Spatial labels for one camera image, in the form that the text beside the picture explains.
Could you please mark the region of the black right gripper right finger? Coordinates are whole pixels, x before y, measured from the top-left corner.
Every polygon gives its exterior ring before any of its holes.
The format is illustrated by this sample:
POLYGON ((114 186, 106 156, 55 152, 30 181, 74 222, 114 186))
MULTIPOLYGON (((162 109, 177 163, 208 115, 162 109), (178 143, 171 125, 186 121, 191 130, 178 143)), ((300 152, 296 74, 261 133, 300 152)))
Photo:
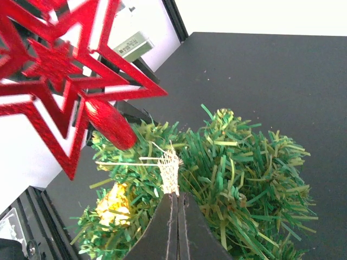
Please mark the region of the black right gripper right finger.
POLYGON ((179 259, 232 259, 213 235, 193 195, 187 192, 178 199, 178 248, 179 259))

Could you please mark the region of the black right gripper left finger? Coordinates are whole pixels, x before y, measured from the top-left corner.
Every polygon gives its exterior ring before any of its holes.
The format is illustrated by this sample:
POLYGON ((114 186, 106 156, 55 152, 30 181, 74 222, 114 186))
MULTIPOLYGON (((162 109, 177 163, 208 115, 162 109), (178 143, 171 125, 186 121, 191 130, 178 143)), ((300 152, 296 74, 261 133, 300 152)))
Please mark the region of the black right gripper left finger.
POLYGON ((165 194, 141 238, 124 260, 173 260, 178 258, 178 198, 165 194))

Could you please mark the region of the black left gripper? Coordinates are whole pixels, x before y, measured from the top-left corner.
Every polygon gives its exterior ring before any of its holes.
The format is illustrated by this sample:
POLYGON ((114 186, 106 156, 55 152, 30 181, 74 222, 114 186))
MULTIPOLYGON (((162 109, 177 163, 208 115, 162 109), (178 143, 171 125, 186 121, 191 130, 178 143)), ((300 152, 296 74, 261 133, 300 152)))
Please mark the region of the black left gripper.
MULTIPOLYGON (((124 74, 124 72, 122 72, 117 66, 113 65, 110 61, 106 60, 105 58, 98 58, 98 61, 100 61, 102 64, 104 64, 106 67, 116 72, 117 74, 124 74)), ((159 79, 154 75, 152 69, 145 63, 145 61, 142 58, 136 59, 134 62, 132 62, 132 65, 135 65, 137 69, 139 69, 152 81, 154 81, 155 83, 159 83, 159 79)), ((137 109, 133 105, 129 104, 127 101, 116 101, 113 106, 120 111, 121 115, 124 116, 129 123, 139 124, 141 123, 141 120, 145 121, 146 123, 151 122, 150 115, 146 110, 137 109)), ((94 130, 96 130, 96 128, 89 124, 86 138, 87 146, 92 146, 92 132, 94 130)))

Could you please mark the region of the gold gift box ornament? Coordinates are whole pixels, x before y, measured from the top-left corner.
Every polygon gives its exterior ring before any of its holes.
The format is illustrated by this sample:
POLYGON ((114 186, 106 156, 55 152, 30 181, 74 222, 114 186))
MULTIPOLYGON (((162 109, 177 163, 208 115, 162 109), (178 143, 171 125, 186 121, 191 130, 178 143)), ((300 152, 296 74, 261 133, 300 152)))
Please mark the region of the gold gift box ornament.
POLYGON ((95 209, 103 226, 129 225, 130 211, 128 198, 125 195, 127 185, 115 183, 106 193, 95 209))

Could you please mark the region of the burlap fabric ornament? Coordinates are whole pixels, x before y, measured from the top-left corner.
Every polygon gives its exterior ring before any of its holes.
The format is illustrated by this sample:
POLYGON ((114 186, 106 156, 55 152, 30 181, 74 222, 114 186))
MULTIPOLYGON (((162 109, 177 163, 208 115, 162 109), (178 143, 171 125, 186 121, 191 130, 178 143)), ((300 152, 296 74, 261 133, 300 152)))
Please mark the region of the burlap fabric ornament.
POLYGON ((161 152, 161 157, 139 157, 139 160, 148 161, 154 160, 157 161, 155 163, 148 162, 101 162, 96 161, 95 163, 98 165, 125 165, 125 166, 155 166, 160 170, 160 176, 163 181, 163 192, 165 194, 175 193, 176 196, 179 197, 179 184, 178 184, 178 170, 179 166, 183 163, 182 159, 176 154, 174 146, 170 141, 170 145, 168 149, 163 150, 159 147, 155 142, 151 142, 154 146, 156 146, 161 152))

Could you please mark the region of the small green christmas tree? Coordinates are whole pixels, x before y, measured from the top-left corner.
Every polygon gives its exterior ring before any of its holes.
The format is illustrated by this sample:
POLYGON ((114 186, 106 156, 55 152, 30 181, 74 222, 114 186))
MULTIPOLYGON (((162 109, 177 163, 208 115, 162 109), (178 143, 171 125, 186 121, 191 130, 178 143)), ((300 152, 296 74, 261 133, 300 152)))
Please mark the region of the small green christmas tree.
MULTIPOLYGON (((316 220, 310 186, 299 175, 308 152, 279 132, 264 135, 230 109, 218 109, 197 131, 168 123, 134 123, 137 143, 116 148, 93 132, 94 161, 156 163, 139 157, 161 157, 170 141, 183 163, 178 170, 179 192, 191 193, 221 245, 235 259, 302 259, 297 231, 316 220)), ((98 165, 113 183, 126 184, 129 225, 103 226, 95 209, 111 188, 97 190, 97 204, 78 218, 79 254, 90 259, 123 259, 140 239, 159 201, 163 181, 155 166, 98 165)))

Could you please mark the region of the red star ornament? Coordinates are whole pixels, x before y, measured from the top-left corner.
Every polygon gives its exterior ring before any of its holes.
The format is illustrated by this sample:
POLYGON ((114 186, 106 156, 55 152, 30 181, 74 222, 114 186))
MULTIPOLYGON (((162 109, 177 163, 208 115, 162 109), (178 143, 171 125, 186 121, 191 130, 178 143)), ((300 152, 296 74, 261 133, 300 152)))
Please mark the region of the red star ornament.
POLYGON ((1 84, 1 96, 30 95, 31 100, 1 105, 1 115, 23 114, 61 165, 74 179, 85 129, 93 125, 114 146, 131 148, 137 137, 112 101, 166 95, 158 84, 108 46, 118 1, 106 5, 98 46, 89 45, 98 1, 85 1, 64 12, 56 23, 50 11, 65 1, 32 1, 43 19, 38 19, 15 1, 1 1, 1 78, 23 70, 26 81, 1 84), (66 137, 74 103, 80 101, 75 136, 65 153, 34 105, 39 99, 66 137))

